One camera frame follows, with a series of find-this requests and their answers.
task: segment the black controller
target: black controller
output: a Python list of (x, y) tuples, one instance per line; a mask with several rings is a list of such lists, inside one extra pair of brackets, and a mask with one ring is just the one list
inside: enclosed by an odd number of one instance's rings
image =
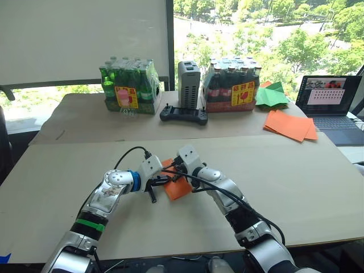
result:
[(205, 109), (188, 109), (167, 106), (160, 112), (159, 117), (162, 121), (175, 119), (178, 121), (194, 121), (199, 125), (206, 125), (208, 117)]

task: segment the black cable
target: black cable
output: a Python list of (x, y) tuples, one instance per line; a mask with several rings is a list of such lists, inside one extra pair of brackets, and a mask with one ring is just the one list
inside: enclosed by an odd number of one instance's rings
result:
[(102, 270), (101, 262), (100, 262), (100, 259), (98, 258), (96, 250), (95, 250), (93, 256), (95, 258), (96, 266), (97, 266), (99, 273), (104, 273), (104, 271)]
[(131, 149), (129, 149), (129, 150), (127, 150), (126, 152), (125, 152), (125, 154), (123, 154), (122, 155), (122, 157), (119, 159), (119, 161), (116, 163), (116, 165), (115, 165), (115, 167), (114, 167), (114, 169), (116, 169), (118, 166), (119, 166), (119, 164), (120, 164), (120, 162), (125, 158), (125, 156), (127, 156), (127, 154), (129, 153), (129, 152), (131, 152), (132, 150), (135, 150), (135, 149), (142, 149), (143, 151), (144, 151), (144, 153), (146, 154), (146, 156), (147, 156), (147, 153), (149, 153), (148, 151), (147, 151), (147, 149), (145, 149), (144, 147), (142, 147), (142, 146), (135, 146), (135, 147), (133, 147), (133, 148), (131, 148)]
[(163, 167), (163, 169), (168, 169), (168, 168), (171, 168), (172, 166), (174, 166), (174, 164), (173, 164), (173, 163), (172, 163), (172, 164), (170, 164), (170, 165), (168, 165), (168, 166)]
[[(133, 147), (133, 148), (131, 148), (131, 149), (129, 149), (129, 150), (127, 150), (122, 156), (121, 156), (121, 158), (118, 160), (118, 162), (116, 163), (116, 165), (115, 165), (115, 167), (114, 167), (114, 169), (116, 169), (118, 166), (119, 166), (119, 164), (120, 164), (120, 162), (125, 158), (125, 156), (127, 156), (132, 150), (136, 150), (136, 149), (142, 149), (143, 151), (144, 151), (144, 157), (147, 159), (148, 157), (150, 157), (151, 156), (151, 153), (147, 150), (147, 149), (145, 149), (144, 147), (142, 147), (142, 146), (135, 146), (135, 147)], [(82, 206), (80, 207), (80, 209), (78, 210), (78, 214), (77, 214), (77, 217), (80, 215), (80, 213), (81, 213), (81, 209), (84, 207), (84, 205), (86, 204), (86, 202), (87, 202), (87, 200), (88, 200), (88, 198), (91, 196), (91, 194), (94, 192), (94, 191), (96, 191), (96, 189), (98, 188), (98, 187), (100, 187), (101, 186), (101, 184), (102, 184), (102, 182), (100, 182), (91, 192), (90, 192), (90, 194), (89, 194), (89, 196), (85, 199), (85, 201), (83, 202), (83, 204), (82, 204)]]
[(246, 209), (249, 212), (253, 212), (255, 213), (255, 215), (260, 218), (261, 220), (264, 220), (265, 222), (267, 222), (267, 224), (272, 225), (279, 233), (281, 240), (282, 240), (282, 244), (285, 245), (286, 244), (286, 239), (284, 237), (284, 234), (282, 232), (282, 230), (279, 228), (278, 225), (276, 225), (275, 223), (273, 223), (272, 221), (268, 220), (266, 217), (263, 217), (261, 214), (259, 214), (256, 210), (254, 210), (249, 204), (247, 204), (246, 202), (242, 201), (241, 198), (239, 198), (237, 195), (233, 194), (232, 192), (229, 192), (225, 189), (221, 189), (213, 184), (211, 184), (210, 182), (205, 181), (204, 179), (201, 179), (197, 176), (193, 176), (193, 175), (188, 175), (187, 173), (182, 173), (182, 172), (176, 172), (176, 171), (170, 171), (170, 170), (164, 170), (164, 172), (168, 172), (168, 173), (174, 173), (176, 175), (182, 175), (191, 179), (196, 179), (197, 181), (208, 185), (210, 188), (206, 188), (206, 189), (195, 189), (193, 192), (203, 192), (203, 191), (210, 191), (211, 189), (216, 190), (221, 192), (223, 195), (227, 196), (228, 198), (232, 199), (234, 202), (236, 202), (238, 205), (240, 205), (242, 208)]

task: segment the blue ring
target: blue ring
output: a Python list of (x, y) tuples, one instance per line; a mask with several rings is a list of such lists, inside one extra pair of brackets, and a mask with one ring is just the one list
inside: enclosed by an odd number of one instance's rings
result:
[(132, 170), (128, 169), (128, 172), (131, 173), (134, 181), (133, 188), (131, 189), (131, 192), (137, 192), (140, 190), (141, 182), (140, 182), (140, 175), (137, 172), (133, 172)]

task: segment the window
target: window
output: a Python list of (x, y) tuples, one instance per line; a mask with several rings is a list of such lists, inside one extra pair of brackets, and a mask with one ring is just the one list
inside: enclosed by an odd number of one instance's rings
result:
[(295, 100), (304, 75), (355, 75), (364, 64), (364, 1), (174, 0), (177, 63), (252, 56), (260, 81)]
[(68, 93), (103, 92), (100, 84), (13, 89), (15, 101), (9, 101), (0, 92), (0, 105), (4, 111), (8, 133), (15, 134), (40, 130)]

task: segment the power supply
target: power supply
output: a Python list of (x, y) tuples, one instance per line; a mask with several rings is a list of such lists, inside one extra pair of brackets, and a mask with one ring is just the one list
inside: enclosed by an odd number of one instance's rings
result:
[(194, 61), (178, 63), (178, 100), (182, 108), (196, 109), (201, 72)]

